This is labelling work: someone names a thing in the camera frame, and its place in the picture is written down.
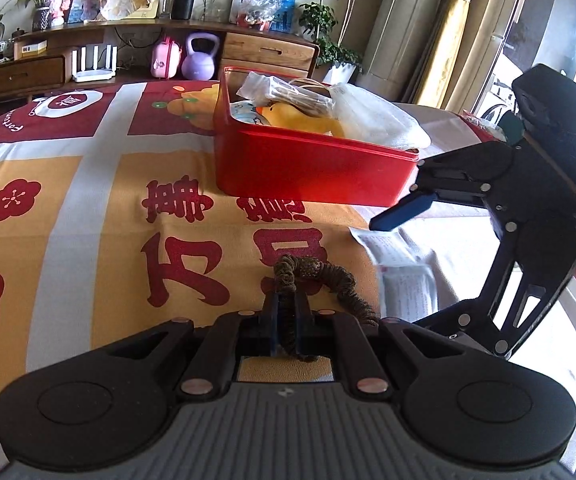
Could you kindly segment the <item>clear packet with paper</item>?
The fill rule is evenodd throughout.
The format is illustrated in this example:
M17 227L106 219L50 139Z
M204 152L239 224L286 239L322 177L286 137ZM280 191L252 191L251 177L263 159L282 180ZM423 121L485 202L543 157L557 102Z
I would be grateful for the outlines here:
M458 301L434 250L399 232L350 228L377 271L379 314L415 322Z

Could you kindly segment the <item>cream knitted cloth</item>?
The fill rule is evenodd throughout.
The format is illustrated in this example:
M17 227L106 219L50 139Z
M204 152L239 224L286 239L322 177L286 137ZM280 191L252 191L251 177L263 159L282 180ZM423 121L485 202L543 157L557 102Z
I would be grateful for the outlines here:
M334 84L328 92L346 139L401 151L423 150L431 144L412 115L381 96L354 84Z

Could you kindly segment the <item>yellow plush toy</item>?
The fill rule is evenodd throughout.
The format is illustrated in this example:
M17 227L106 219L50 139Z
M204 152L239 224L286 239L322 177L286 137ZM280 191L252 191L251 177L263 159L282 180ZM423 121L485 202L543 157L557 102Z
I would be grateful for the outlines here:
M273 127L319 133L325 136L335 136L336 138L344 137L338 120L307 115L288 103L276 102L266 107L257 106L256 112L263 116Z

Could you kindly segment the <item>blue cartoon face mask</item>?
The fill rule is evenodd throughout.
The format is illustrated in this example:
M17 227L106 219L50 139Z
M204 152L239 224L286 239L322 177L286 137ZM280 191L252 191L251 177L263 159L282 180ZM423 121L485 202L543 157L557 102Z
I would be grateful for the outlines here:
M238 101L230 104L230 116L244 124L269 126L270 122L258 111L251 101Z

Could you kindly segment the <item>white standing air conditioner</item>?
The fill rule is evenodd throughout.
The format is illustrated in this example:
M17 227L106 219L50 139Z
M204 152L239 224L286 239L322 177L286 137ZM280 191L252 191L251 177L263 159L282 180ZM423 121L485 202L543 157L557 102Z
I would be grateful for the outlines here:
M402 99L440 7L441 0L381 0L356 83L388 101Z

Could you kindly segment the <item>red metal tin box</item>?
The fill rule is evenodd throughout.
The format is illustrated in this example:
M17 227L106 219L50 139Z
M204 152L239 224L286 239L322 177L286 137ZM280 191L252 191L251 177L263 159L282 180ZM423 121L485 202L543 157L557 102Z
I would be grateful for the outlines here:
M392 206L419 157L319 133L246 124L230 104L249 71L225 66L213 114L215 179L231 196Z

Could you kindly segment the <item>yellow curtain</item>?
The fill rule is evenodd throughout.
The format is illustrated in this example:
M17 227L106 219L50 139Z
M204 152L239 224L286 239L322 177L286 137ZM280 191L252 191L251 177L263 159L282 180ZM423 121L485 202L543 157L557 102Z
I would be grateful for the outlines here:
M524 0L440 0L402 100L450 112L482 100Z

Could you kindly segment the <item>potted tree white pot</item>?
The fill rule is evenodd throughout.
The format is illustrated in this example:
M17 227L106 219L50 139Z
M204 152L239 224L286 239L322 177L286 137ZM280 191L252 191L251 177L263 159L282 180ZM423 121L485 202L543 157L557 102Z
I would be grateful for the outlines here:
M356 0L346 0L341 20L325 0L299 6L299 26L318 47L316 66L328 68L325 84L346 84L361 67L362 56L343 44L355 6Z

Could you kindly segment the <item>plastic bag of items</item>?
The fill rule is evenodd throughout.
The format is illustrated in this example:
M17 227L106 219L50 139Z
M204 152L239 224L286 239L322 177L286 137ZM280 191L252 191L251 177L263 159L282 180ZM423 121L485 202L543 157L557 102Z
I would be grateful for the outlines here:
M240 0L236 25L268 32L281 3L282 0Z

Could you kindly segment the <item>purple kettlebell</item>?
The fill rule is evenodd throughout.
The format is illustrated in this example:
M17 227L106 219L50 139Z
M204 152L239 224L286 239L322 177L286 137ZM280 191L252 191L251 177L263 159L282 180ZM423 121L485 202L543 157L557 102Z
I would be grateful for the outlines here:
M207 40L212 44L210 52L198 51L194 42ZM186 38L186 56L182 63L182 75L188 80L210 80L215 72L215 55L218 53L220 40L208 32L193 32Z

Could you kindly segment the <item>wooden tv cabinet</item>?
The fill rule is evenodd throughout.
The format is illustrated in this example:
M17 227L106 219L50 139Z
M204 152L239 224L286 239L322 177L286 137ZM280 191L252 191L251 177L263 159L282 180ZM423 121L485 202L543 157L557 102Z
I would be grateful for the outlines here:
M220 23L126 20L64 25L27 32L14 40L14 58L0 63L0 102L76 88L71 53L82 47L87 62L97 60L100 66L105 64L107 48L117 53L117 76L108 84L147 80L157 42L171 38L184 46L187 36L200 32L210 32L220 40L213 55L217 70L233 65L309 77L320 53L316 44L298 36Z

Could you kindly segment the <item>pink small case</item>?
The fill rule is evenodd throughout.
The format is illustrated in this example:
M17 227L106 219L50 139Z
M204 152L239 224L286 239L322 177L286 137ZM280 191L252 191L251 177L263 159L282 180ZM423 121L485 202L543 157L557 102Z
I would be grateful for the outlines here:
M150 72L157 79L171 79L181 63L183 49L172 38L166 37L151 52Z

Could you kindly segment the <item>black cylinder speaker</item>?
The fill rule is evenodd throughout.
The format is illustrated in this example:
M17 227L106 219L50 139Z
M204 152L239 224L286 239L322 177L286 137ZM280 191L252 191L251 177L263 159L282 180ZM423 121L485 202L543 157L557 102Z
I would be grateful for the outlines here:
M172 20L189 21L195 0L172 0L170 17Z

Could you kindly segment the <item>white wifi router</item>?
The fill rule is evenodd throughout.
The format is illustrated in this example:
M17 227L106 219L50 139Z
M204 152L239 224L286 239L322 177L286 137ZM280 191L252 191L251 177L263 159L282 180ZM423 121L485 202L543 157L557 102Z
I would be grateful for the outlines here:
M108 81L117 75L118 47L84 46L70 52L71 79L77 84Z

